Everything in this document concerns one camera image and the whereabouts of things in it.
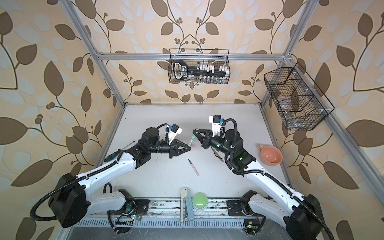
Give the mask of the green pen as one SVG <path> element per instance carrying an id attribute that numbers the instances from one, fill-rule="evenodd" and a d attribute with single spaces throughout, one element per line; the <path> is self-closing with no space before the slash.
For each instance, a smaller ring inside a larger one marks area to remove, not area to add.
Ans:
<path id="1" fill-rule="evenodd" d="M 192 146 L 195 137 L 196 137 L 195 135 L 192 135 L 191 140 L 189 141 L 189 144 L 188 144 L 189 147 Z"/>

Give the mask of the pink pen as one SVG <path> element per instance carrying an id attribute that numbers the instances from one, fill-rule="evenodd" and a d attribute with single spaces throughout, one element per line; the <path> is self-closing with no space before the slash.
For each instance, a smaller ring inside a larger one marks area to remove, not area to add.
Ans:
<path id="1" fill-rule="evenodd" d="M 188 162 L 190 163 L 190 165 L 191 165 L 192 169 L 194 170 L 195 174 L 196 174 L 197 176 L 200 176 L 199 172 L 197 171 L 197 169 L 196 169 L 196 167 L 194 166 L 194 164 L 192 163 L 192 161 L 188 159 Z"/>

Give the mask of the brown pen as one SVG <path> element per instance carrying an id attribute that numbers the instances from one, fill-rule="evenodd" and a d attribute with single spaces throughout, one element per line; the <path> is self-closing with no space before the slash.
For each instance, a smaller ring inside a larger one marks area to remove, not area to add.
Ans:
<path id="1" fill-rule="evenodd" d="M 216 158 L 218 158 L 222 163 L 224 162 L 224 159 L 213 149 L 213 153 Z"/>

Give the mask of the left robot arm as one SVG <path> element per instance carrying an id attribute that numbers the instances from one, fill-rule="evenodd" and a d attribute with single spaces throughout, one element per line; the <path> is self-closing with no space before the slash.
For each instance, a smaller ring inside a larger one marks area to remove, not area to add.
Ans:
<path id="1" fill-rule="evenodd" d="M 110 188 L 112 180 L 138 169 L 152 154 L 167 154 L 173 158 L 191 150 L 188 144 L 176 139 L 183 131 L 178 125 L 163 124 L 163 127 L 166 128 L 163 140 L 160 127 L 148 128 L 134 146 L 107 156 L 100 167 L 77 176 L 71 173 L 62 176 L 55 189 L 34 204 L 30 217 L 40 222 L 57 220 L 63 228 L 68 228 L 86 216 L 101 212 L 134 214 L 135 200 L 127 190 L 104 191 L 98 195 L 95 192 Z"/>

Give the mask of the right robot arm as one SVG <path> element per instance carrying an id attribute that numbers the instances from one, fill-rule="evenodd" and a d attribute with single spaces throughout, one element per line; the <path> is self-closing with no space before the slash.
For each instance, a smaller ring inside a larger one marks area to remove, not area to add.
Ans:
<path id="1" fill-rule="evenodd" d="M 315 240 L 322 231 L 329 239 L 335 238 L 325 223 L 319 200 L 293 190 L 248 153 L 234 119 L 225 120 L 216 115 L 210 116 L 209 122 L 211 130 L 193 130 L 202 147 L 223 153 L 224 163 L 232 173 L 251 180 L 271 197 L 267 199 L 249 190 L 241 198 L 244 214 L 265 216 L 284 227 L 293 240 Z"/>

